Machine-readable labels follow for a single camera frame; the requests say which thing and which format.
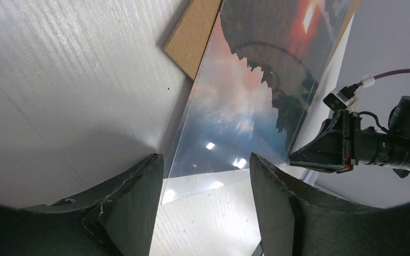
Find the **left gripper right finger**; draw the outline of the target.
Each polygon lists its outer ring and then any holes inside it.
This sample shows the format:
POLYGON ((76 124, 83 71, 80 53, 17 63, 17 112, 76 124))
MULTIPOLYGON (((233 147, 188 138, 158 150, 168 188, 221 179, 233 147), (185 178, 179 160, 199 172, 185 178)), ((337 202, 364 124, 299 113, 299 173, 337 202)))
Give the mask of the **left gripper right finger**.
POLYGON ((250 181, 265 255, 410 255, 410 203, 347 201, 254 153, 250 181))

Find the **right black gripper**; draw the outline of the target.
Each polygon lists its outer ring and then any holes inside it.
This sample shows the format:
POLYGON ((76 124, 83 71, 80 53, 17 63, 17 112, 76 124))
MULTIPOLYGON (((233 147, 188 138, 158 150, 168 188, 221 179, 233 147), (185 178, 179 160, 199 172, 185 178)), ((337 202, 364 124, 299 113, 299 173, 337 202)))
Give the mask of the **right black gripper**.
POLYGON ((390 120, 393 127, 387 130, 371 112, 334 112, 312 141, 290 154, 289 163, 323 173, 352 171, 362 163, 391 167, 405 178, 410 174, 410 115, 392 112, 390 120))

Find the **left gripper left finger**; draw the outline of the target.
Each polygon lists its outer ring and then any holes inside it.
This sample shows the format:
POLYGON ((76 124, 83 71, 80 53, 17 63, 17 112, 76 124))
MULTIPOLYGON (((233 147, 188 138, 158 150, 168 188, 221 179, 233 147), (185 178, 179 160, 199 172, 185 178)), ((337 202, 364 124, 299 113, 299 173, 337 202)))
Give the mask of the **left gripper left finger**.
POLYGON ((151 154, 52 205, 0 205, 0 255, 149 255, 163 169, 151 154))

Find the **clear plastic glazing sheet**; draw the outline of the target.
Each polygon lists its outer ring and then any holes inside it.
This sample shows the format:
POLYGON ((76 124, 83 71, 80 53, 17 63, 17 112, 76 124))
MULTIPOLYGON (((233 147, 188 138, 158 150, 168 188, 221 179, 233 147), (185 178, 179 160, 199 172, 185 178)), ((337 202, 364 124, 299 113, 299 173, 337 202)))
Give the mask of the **clear plastic glazing sheet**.
POLYGON ((350 29, 350 25, 345 26, 324 73, 312 81, 315 93, 305 95, 306 106, 294 117, 278 116, 278 109, 271 104, 273 92, 262 81, 264 72, 259 67, 250 70, 246 58, 238 60, 229 52, 220 61, 214 57, 214 50, 208 50, 204 68, 229 65, 232 79, 219 79, 208 86, 203 82, 205 75, 201 75, 194 83, 169 156, 161 202, 170 203, 244 180, 252 153, 286 165, 290 151, 311 140, 328 116, 322 100, 337 86, 350 29), (220 107, 210 92, 199 95, 200 89, 211 88, 229 93, 236 103, 220 107))

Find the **sunset landscape photo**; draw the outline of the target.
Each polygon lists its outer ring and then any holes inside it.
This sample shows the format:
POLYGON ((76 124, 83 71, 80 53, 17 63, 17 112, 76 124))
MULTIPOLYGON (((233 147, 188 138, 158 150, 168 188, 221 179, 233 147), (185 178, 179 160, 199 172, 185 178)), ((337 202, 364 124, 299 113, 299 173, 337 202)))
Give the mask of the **sunset landscape photo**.
POLYGON ((170 178, 284 164, 359 1, 221 1, 170 178))

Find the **brown fibreboard backing board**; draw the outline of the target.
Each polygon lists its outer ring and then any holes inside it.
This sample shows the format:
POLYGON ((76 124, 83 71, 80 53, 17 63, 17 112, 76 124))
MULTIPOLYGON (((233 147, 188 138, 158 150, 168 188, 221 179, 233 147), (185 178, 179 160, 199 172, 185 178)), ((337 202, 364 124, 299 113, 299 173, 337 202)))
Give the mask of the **brown fibreboard backing board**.
POLYGON ((198 73, 221 4, 219 0, 190 1, 163 47, 191 80, 198 73))

